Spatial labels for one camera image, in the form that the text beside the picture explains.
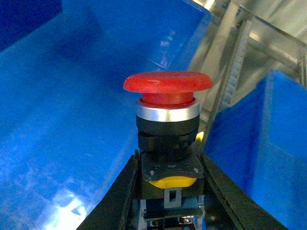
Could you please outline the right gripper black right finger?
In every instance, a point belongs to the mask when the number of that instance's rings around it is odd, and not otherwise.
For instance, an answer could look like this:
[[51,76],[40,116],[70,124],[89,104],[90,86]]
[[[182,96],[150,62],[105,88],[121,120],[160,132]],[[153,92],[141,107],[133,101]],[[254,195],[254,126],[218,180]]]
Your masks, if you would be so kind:
[[207,230],[285,230],[281,222],[256,204],[206,154],[204,222]]

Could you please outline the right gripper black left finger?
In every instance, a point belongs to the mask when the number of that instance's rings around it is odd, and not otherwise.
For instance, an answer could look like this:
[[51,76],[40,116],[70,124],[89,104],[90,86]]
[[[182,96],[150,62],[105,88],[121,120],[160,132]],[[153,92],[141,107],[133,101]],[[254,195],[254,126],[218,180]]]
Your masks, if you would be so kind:
[[103,199],[79,225],[79,230],[136,230],[140,198],[139,151],[131,155]]

